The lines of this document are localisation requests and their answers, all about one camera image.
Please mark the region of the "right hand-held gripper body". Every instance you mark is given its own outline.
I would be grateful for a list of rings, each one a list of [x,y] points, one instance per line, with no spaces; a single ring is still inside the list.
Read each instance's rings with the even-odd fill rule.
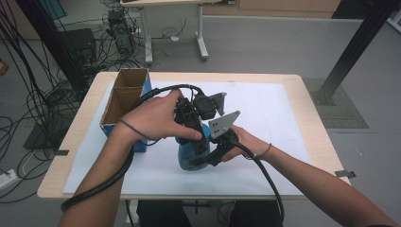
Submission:
[[[210,129],[210,141],[217,145],[227,145],[237,141],[235,132],[231,129],[240,111],[225,114],[208,122]]]

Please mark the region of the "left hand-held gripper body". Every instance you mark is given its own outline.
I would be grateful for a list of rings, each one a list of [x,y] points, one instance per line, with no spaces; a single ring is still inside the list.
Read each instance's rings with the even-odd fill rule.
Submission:
[[[224,99],[226,93],[217,93],[212,96],[197,94],[190,101],[188,98],[180,100],[175,109],[175,122],[196,131],[202,131],[201,121],[213,119],[216,114],[224,115]]]

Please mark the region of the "blue plastic bottle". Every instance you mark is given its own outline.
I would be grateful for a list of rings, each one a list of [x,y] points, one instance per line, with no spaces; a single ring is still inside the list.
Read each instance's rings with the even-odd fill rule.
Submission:
[[[193,163],[194,160],[198,158],[204,158],[210,153],[210,139],[209,139],[210,130],[209,127],[205,124],[202,124],[201,126],[206,139],[205,142],[206,151],[201,155],[196,155],[195,149],[193,148],[191,142],[188,142],[184,145],[179,145],[178,161],[181,169],[183,170],[196,171],[204,169],[208,166],[207,163],[202,163],[202,164]]]

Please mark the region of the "blue cardboard box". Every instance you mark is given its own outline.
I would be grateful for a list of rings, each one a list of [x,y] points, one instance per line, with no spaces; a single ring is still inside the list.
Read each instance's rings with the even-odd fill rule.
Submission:
[[[100,128],[104,133],[109,136],[117,121],[130,111],[131,106],[140,96],[151,90],[148,69],[121,69],[113,83],[105,111],[100,119]]]

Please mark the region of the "person's right hand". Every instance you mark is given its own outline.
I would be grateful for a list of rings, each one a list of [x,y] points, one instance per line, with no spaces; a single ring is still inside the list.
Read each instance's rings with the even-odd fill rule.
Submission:
[[[263,140],[250,134],[249,132],[247,132],[246,130],[244,130],[241,127],[232,126],[231,129],[235,132],[235,134],[238,138],[238,142],[251,152],[249,154],[249,157],[253,157],[254,153],[263,152],[269,146],[267,142],[264,142]],[[231,149],[229,152],[227,152],[221,158],[221,161],[228,162],[228,161],[234,159],[236,156],[242,155],[242,154],[246,155],[246,152],[242,148],[235,147],[235,148]],[[267,156],[267,154],[265,154],[263,157],[260,157],[258,159],[264,160],[265,157]]]

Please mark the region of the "person's left hand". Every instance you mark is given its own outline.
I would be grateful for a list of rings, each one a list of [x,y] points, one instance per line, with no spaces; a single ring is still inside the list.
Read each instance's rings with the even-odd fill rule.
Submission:
[[[155,97],[126,113],[122,120],[140,132],[141,138],[159,139],[181,137],[199,141],[202,134],[186,128],[174,121],[174,111],[178,100],[183,99],[179,89],[170,91],[164,97]]]

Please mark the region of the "white table mat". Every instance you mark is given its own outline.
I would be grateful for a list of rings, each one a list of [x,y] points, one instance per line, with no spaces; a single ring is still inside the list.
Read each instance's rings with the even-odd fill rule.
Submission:
[[[228,81],[198,82],[196,85],[208,96],[224,92],[224,112],[240,112],[235,121],[237,126],[301,161],[310,162],[283,84]],[[111,84],[107,86],[90,128],[78,148],[63,188],[65,194],[76,191],[106,141],[100,119],[112,87]],[[250,160],[237,156],[217,166],[186,171],[179,166],[178,150],[179,144],[173,138],[167,138],[144,152],[136,153],[125,175],[122,193],[151,198],[268,196],[272,193],[263,173]]]

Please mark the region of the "thin black wrist band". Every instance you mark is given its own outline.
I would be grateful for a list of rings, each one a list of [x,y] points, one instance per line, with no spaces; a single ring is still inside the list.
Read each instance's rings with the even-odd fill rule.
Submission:
[[[141,135],[142,137],[144,137],[147,140],[150,140],[150,141],[159,141],[160,140],[160,139],[155,139],[155,138],[145,135],[144,133],[137,130],[134,126],[132,126],[131,124],[129,124],[122,118],[118,119],[118,121],[121,122],[122,124],[124,124],[125,126],[127,126],[128,128],[130,128],[132,131],[138,133],[139,135]]]
[[[265,154],[267,154],[272,147],[272,143],[268,143],[268,145],[269,146],[263,152],[254,153],[252,159],[257,159],[257,158],[263,157]]]

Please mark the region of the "white-legged wooden desk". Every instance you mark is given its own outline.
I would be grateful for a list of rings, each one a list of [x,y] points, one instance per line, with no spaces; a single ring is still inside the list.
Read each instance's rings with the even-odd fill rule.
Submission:
[[[204,4],[215,4],[221,0],[120,0],[120,4],[123,8],[137,8],[139,10],[140,18],[142,21],[142,31],[145,39],[145,62],[147,65],[153,63],[153,52],[152,52],[152,38],[148,32],[147,26],[147,8],[148,7],[159,7],[159,6],[171,6],[171,5],[195,5],[197,7],[197,19],[198,27],[195,32],[195,39],[197,41],[200,58],[203,61],[207,61],[209,54],[203,39],[203,5]]]

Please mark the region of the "white table leg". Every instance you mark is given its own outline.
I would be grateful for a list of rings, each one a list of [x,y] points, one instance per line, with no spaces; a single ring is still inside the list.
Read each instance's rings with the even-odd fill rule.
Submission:
[[[135,227],[139,227],[140,226],[139,217],[136,214],[137,204],[138,204],[137,200],[131,200],[130,201],[131,219],[132,219],[132,222],[133,222]]]

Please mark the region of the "black equipment case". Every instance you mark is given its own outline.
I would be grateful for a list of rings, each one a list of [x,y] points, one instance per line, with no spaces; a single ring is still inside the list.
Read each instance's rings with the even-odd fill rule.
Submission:
[[[61,31],[60,35],[75,61],[89,63],[96,59],[96,40],[90,28]]]

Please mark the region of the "teal board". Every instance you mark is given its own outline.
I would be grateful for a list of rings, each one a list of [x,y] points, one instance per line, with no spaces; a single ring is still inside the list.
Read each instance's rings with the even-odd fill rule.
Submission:
[[[49,16],[53,19],[60,19],[66,15],[65,10],[63,9],[60,0],[40,0],[42,6],[49,14]]]

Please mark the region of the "white power strip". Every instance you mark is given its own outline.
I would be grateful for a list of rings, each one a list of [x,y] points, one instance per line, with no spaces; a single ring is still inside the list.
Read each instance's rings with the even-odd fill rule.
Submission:
[[[6,171],[0,175],[0,190],[12,185],[17,181],[17,175],[13,169]]]

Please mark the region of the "black aluminium profile post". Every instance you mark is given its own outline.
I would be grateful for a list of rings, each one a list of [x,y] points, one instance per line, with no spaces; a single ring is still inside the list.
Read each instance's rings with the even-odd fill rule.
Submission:
[[[333,96],[340,88],[348,73],[374,39],[378,31],[391,16],[400,0],[378,0],[362,21],[349,44],[345,47],[327,79],[321,87],[311,92],[313,102],[318,106],[335,104]]]

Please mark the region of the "black floor base plate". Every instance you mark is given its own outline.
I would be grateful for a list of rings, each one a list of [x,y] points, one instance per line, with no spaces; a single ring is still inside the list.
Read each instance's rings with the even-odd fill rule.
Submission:
[[[62,123],[36,124],[23,144],[26,149],[58,149],[68,129]]]

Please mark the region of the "black metal stand post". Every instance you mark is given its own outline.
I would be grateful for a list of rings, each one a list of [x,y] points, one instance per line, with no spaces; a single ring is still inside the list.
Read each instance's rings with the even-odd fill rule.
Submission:
[[[44,9],[40,0],[15,0],[25,17],[37,32],[50,54],[62,70],[74,91],[80,96],[86,96],[89,90],[88,82],[83,78],[81,70],[70,56],[61,40],[53,19]]]

